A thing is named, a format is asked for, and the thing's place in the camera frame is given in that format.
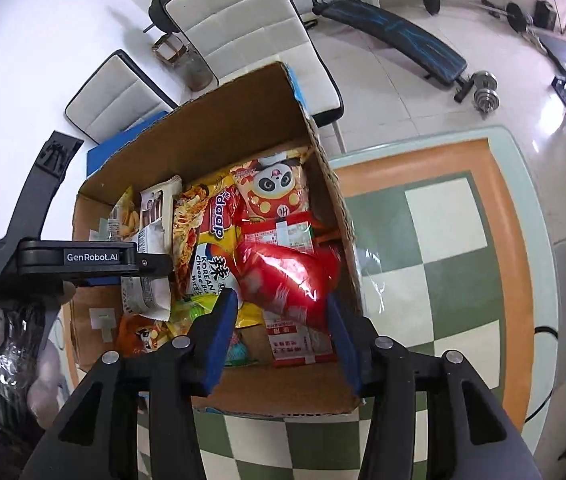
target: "black speaker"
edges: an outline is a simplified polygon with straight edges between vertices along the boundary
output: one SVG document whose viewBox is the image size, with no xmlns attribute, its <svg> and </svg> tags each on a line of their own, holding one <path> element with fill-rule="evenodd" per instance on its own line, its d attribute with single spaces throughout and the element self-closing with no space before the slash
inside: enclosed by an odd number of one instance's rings
<svg viewBox="0 0 566 480">
<path fill-rule="evenodd" d="M 537 0 L 534 7 L 534 26 L 554 30 L 556 10 L 547 0 Z"/>
</svg>

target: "red plastic package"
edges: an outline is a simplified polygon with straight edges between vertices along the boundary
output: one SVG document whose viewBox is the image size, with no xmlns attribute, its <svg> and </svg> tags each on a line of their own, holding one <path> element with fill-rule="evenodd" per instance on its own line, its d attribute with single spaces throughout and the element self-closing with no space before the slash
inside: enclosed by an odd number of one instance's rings
<svg viewBox="0 0 566 480">
<path fill-rule="evenodd" d="M 322 332 L 327 330 L 327 295 L 338 281 L 341 259 L 329 248 L 316 253 L 260 242 L 236 248 L 239 285 L 245 301 Z"/>
</svg>

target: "metal rivet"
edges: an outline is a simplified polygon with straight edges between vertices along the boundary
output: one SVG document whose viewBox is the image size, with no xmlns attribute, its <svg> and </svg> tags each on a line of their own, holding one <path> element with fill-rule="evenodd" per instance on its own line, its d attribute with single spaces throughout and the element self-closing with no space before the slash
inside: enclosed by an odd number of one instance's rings
<svg viewBox="0 0 566 480">
<path fill-rule="evenodd" d="M 451 363 L 454 363 L 455 365 L 458 365 L 459 363 L 463 362 L 463 354 L 461 354 L 461 352 L 457 350 L 450 350 L 445 354 L 445 359 L 447 359 Z"/>
<path fill-rule="evenodd" d="M 105 354 L 103 354 L 103 357 L 101 357 L 101 359 L 103 359 L 103 362 L 106 365 L 112 365 L 116 361 L 118 361 L 118 352 L 114 352 L 113 350 L 110 350 L 109 352 L 105 352 Z"/>
<path fill-rule="evenodd" d="M 376 339 L 374 339 L 374 344 L 377 346 L 377 348 L 392 348 L 392 346 L 394 345 L 394 341 L 391 337 L 388 337 L 387 335 L 380 335 L 379 337 L 377 337 Z"/>
<path fill-rule="evenodd" d="M 190 343 L 191 341 L 186 335 L 179 335 L 178 337 L 172 339 L 172 346 L 174 348 L 187 348 Z"/>
</svg>

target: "white chair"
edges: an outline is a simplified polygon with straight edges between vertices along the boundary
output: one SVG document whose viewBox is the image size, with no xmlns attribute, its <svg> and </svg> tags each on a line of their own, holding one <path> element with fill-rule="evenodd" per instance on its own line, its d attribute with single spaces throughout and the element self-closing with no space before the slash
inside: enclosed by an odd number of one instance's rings
<svg viewBox="0 0 566 480">
<path fill-rule="evenodd" d="M 65 116 L 96 143 L 177 104 L 123 51 L 108 56 L 65 108 Z"/>
<path fill-rule="evenodd" d="M 317 126 L 333 124 L 345 151 L 336 125 L 343 115 L 341 94 L 292 0 L 169 0 L 164 8 L 219 84 L 274 61 L 286 63 Z"/>
</svg>

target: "black robotic device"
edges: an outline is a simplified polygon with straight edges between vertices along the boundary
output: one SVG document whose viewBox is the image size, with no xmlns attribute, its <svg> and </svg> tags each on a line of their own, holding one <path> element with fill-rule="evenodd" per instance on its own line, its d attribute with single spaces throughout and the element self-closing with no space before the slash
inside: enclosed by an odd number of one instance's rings
<svg viewBox="0 0 566 480">
<path fill-rule="evenodd" d="M 40 240 L 50 202 L 81 144 L 54 132 L 36 158 L 0 240 L 4 308 L 55 298 L 64 280 L 88 285 L 96 276 L 165 276 L 172 270 L 169 256 L 138 254 L 134 243 Z M 54 315 L 59 307 L 41 303 Z M 237 310 L 236 293 L 225 289 L 187 336 L 140 357 L 103 354 L 42 436 L 22 480 L 138 479 L 139 391 L 150 393 L 154 480 L 204 480 L 191 396 L 207 396 L 220 380 Z M 540 480 L 518 430 L 460 352 L 440 358 L 410 352 L 378 336 L 369 319 L 335 296 L 328 301 L 328 321 L 352 390 L 375 397 L 359 479 L 410 480 L 415 393 L 425 391 L 429 480 Z"/>
</svg>

